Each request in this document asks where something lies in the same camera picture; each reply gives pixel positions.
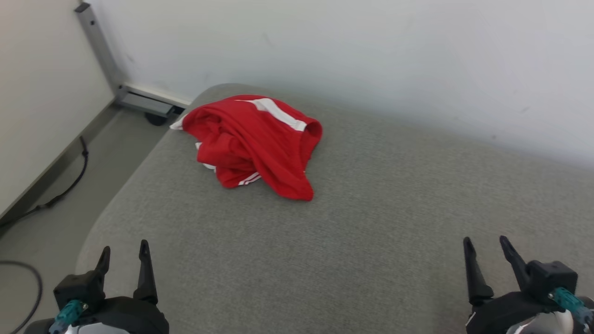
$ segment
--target white stripe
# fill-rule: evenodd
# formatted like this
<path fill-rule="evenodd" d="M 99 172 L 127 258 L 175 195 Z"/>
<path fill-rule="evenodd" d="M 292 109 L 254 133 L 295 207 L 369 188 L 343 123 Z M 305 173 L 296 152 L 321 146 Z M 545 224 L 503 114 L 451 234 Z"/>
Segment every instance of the white stripe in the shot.
<path fill-rule="evenodd" d="M 175 123 L 171 124 L 169 128 L 171 130 L 183 130 L 184 129 L 184 118 L 186 115 L 182 116 L 182 118 L 178 119 Z"/>
<path fill-rule="evenodd" d="M 521 333 L 521 332 L 524 330 L 524 328 L 526 328 L 526 326 L 528 326 L 529 324 L 531 324 L 533 321 L 534 321 L 534 319 L 533 319 L 533 320 L 531 320 L 529 323 L 527 323 L 527 324 L 523 324 L 523 325 L 521 325 L 520 327 L 518 327 L 518 328 L 516 329 L 516 331 L 514 332 L 514 334 L 520 334 L 520 333 Z"/>
<path fill-rule="evenodd" d="M 290 126 L 291 128 L 293 128 L 296 131 L 303 132 L 303 130 L 305 130 L 305 127 L 307 126 L 307 124 L 305 122 L 295 119 L 293 116 L 284 112 L 271 99 L 264 98 L 264 99 L 257 99 L 257 100 L 236 100 L 236 101 L 253 103 L 259 111 L 268 112 L 270 115 L 274 116 L 274 118 L 285 123 L 286 125 Z"/>
<path fill-rule="evenodd" d="M 246 184 L 246 182 L 248 182 L 248 181 L 251 181 L 251 180 L 252 180 L 252 178 L 255 178 L 255 177 L 257 177 L 257 176 L 260 176 L 260 174 L 259 174 L 258 172 L 256 172 L 256 173 L 253 173 L 252 175 L 250 175 L 250 176 L 246 177 L 246 178 L 245 178 L 243 181 L 240 181 L 240 182 L 239 182 L 239 185 L 244 185 L 244 184 Z"/>
<path fill-rule="evenodd" d="M 259 180 L 259 179 L 261 179 L 261 178 L 262 178 L 262 175 L 258 175 L 258 177 L 256 177 L 256 178 L 253 178 L 253 179 L 251 179 L 251 180 L 247 181 L 247 182 L 246 182 L 244 185 L 248 185 L 248 184 L 250 184 L 250 183 L 252 183 L 252 182 L 256 182 L 256 181 L 258 181 L 258 180 Z"/>
<path fill-rule="evenodd" d="M 196 149 L 200 150 L 200 145 L 202 145 L 202 143 L 198 142 L 196 143 Z M 209 165 L 208 163 L 203 163 L 204 167 L 208 168 L 208 169 L 212 169 L 213 171 L 217 171 L 217 167 L 213 166 L 213 165 Z"/>
<path fill-rule="evenodd" d="M 474 318 L 474 317 L 475 317 L 475 314 L 476 314 L 476 312 L 474 312 L 474 313 L 473 313 L 473 314 L 470 316 L 470 318 L 468 318 L 468 321 L 466 322 L 466 325 L 464 325 L 464 326 L 467 326 L 467 327 L 468 327 L 468 324 L 470 323 L 470 321 L 472 320 L 472 318 Z"/>

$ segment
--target gray fabric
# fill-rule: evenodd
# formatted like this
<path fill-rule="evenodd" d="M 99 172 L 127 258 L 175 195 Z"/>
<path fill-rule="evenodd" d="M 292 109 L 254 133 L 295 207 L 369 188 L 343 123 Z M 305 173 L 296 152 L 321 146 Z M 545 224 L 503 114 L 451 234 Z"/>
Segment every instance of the gray fabric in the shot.
<path fill-rule="evenodd" d="M 462 333 L 465 236 L 497 295 L 517 289 L 503 234 L 526 260 L 576 269 L 594 296 L 593 174 L 251 86 L 213 87 L 193 106 L 236 94 L 322 123 L 313 201 L 262 181 L 224 189 L 195 161 L 195 140 L 169 131 L 78 261 L 89 270 L 111 246 L 106 293 L 131 295 L 147 239 L 171 333 Z"/>

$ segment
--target red fabric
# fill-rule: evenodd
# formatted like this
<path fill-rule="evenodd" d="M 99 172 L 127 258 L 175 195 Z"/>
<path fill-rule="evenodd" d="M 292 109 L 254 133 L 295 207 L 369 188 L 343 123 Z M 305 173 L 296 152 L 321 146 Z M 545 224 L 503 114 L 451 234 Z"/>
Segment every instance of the red fabric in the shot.
<path fill-rule="evenodd" d="M 311 152 L 322 137 L 321 124 L 282 101 L 271 99 L 285 113 L 306 123 L 297 131 L 250 102 L 269 98 L 238 95 L 200 106 L 182 121 L 184 131 L 202 142 L 197 160 L 216 166 L 221 184 L 235 188 L 259 172 L 279 195 L 310 201 L 314 191 L 305 176 Z"/>

